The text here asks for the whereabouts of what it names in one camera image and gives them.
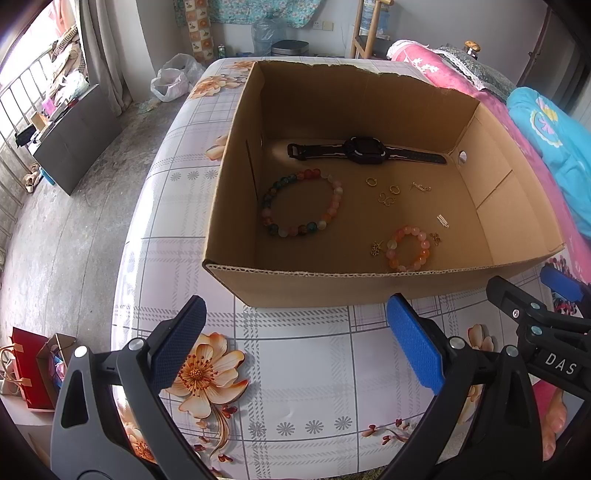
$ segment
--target watch face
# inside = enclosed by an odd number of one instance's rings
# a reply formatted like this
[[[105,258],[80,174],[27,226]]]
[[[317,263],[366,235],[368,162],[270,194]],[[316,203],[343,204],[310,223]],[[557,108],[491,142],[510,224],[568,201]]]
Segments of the watch face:
[[[355,150],[362,155],[385,155],[385,150],[382,142],[371,137],[353,137],[353,144]]]

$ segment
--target beaded bracelet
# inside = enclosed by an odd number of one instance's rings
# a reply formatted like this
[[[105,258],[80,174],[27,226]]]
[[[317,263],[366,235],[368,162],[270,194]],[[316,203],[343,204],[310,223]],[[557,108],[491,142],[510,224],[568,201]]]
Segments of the beaded bracelet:
[[[415,261],[407,267],[400,265],[398,258],[396,257],[396,247],[398,246],[398,242],[406,235],[417,237],[422,249]],[[430,246],[431,244],[429,243],[429,240],[427,240],[427,234],[425,232],[422,232],[417,226],[405,225],[400,230],[396,230],[392,239],[387,243],[388,250],[386,250],[386,257],[388,258],[388,264],[390,265],[390,268],[399,272],[416,272],[427,263],[427,258],[429,258],[430,255]]]
[[[279,226],[274,223],[273,218],[271,217],[271,202],[277,196],[279,190],[283,187],[289,185],[290,183],[295,183],[301,180],[313,180],[323,178],[326,179],[333,188],[333,196],[331,199],[330,206],[326,213],[322,214],[320,220],[317,222],[309,222],[306,225],[300,226],[292,226],[289,227],[287,230],[279,228]],[[337,210],[339,209],[340,198],[343,194],[343,187],[341,186],[341,182],[335,180],[332,175],[323,174],[320,169],[315,168],[314,170],[304,170],[299,171],[298,173],[292,173],[287,177],[282,177],[278,181],[276,181],[273,186],[267,191],[267,193],[263,196],[262,202],[262,224],[267,227],[267,230],[270,235],[279,235],[282,238],[286,236],[298,236],[298,235],[306,235],[308,233],[314,233],[317,230],[324,230],[326,226],[332,221],[332,219],[336,216]]]

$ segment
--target pink blanket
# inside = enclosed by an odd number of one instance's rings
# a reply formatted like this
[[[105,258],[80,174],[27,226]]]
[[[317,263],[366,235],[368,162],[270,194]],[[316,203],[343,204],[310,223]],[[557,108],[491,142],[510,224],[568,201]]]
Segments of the pink blanket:
[[[558,219],[566,248],[573,263],[573,275],[585,283],[591,281],[591,247],[576,229],[569,208],[550,171],[530,143],[515,126],[507,107],[496,97],[485,91],[478,91],[464,76],[443,63],[439,55],[421,44],[401,40],[389,51],[392,61],[405,61],[420,70],[437,87],[453,88],[482,102],[503,124],[509,135],[527,158],[537,175]]]

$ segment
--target black watch strap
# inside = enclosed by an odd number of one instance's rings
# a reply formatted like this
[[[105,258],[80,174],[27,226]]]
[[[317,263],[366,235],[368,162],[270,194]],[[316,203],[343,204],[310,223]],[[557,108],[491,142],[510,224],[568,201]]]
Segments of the black watch strap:
[[[436,163],[439,165],[445,165],[447,163],[445,157],[438,153],[417,152],[416,150],[408,150],[406,148],[385,148],[388,159],[390,160],[410,160],[422,163]]]
[[[343,144],[338,145],[298,145],[290,143],[287,145],[287,154],[298,160],[320,157],[347,157]]]

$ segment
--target concrete floor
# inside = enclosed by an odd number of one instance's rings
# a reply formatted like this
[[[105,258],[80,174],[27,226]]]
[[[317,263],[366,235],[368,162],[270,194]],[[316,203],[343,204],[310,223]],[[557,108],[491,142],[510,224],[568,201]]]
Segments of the concrete floor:
[[[72,196],[42,180],[18,212],[0,289],[0,339],[12,327],[75,335],[93,351],[111,343],[115,283],[148,169],[184,97],[120,118],[123,132]]]

